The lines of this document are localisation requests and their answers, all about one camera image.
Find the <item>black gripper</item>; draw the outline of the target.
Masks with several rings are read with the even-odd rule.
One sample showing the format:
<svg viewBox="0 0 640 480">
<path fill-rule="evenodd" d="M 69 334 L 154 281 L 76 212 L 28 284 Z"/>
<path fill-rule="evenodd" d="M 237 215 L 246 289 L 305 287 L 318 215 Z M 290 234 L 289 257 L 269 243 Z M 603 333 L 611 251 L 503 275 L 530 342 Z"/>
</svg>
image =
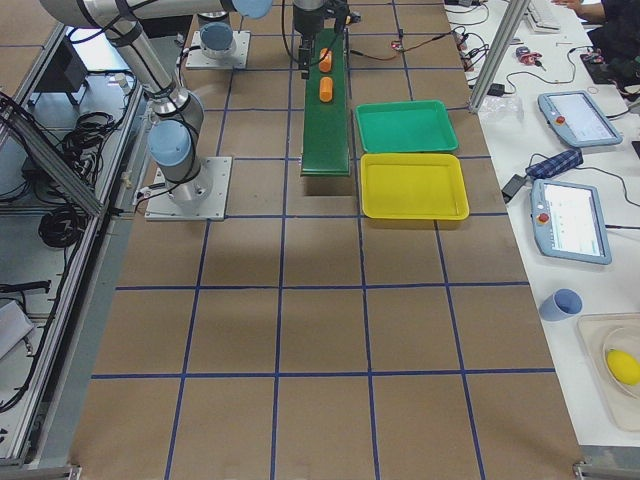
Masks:
<svg viewBox="0 0 640 480">
<path fill-rule="evenodd" d="M 323 28 L 322 4 L 294 4 L 294 29 L 301 35 L 298 47 L 298 69 L 301 78 L 308 80 L 310 75 L 311 49 L 316 35 Z"/>
</svg>

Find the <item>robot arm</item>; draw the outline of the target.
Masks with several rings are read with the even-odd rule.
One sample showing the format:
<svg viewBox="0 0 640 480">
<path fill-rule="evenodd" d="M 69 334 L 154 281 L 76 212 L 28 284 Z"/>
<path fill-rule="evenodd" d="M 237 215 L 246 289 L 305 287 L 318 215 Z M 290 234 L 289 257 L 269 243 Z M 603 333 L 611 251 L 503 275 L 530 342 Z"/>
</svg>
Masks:
<svg viewBox="0 0 640 480">
<path fill-rule="evenodd" d="M 147 151 L 159 167 L 164 192 L 146 198 L 154 221 L 222 220 L 232 159 L 201 157 L 197 143 L 204 108 L 197 96 L 166 69 L 146 36 L 142 19 L 238 12 L 259 19 L 270 1 L 43 1 L 42 7 L 66 26 L 96 28 L 105 34 L 141 83 L 157 121 L 147 135 Z"/>
<path fill-rule="evenodd" d="M 290 49 L 286 52 L 298 66 L 301 77 L 307 80 L 311 68 L 325 59 L 324 55 L 314 56 L 315 40 L 325 21 L 334 21 L 334 35 L 339 36 L 347 26 L 360 22 L 361 16 L 351 10 L 346 1 L 294 1 L 292 6 L 294 31 L 301 40 L 296 54 Z M 260 19 L 271 8 L 270 1 L 233 1 L 229 7 L 198 14 L 199 29 L 194 34 L 188 55 L 198 59 L 204 69 L 245 68 L 250 33 L 234 30 L 229 23 L 229 13 L 234 11 L 244 17 Z"/>
</svg>

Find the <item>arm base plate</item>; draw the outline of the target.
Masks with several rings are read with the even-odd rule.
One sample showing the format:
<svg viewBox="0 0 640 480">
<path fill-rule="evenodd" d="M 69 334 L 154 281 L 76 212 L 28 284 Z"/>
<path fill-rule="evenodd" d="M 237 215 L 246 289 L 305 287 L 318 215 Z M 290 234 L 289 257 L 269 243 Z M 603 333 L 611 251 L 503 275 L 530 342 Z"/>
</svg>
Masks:
<svg viewBox="0 0 640 480">
<path fill-rule="evenodd" d="M 243 70 L 247 66 L 251 33 L 233 31 L 233 37 L 226 49 L 209 48 L 199 31 L 193 35 L 185 61 L 189 70 Z"/>
<path fill-rule="evenodd" d="M 148 221 L 223 221 L 231 177 L 231 157 L 203 157 L 199 175 L 167 193 L 164 174 L 156 169 L 156 182 L 162 183 L 158 194 L 146 202 Z"/>
</svg>

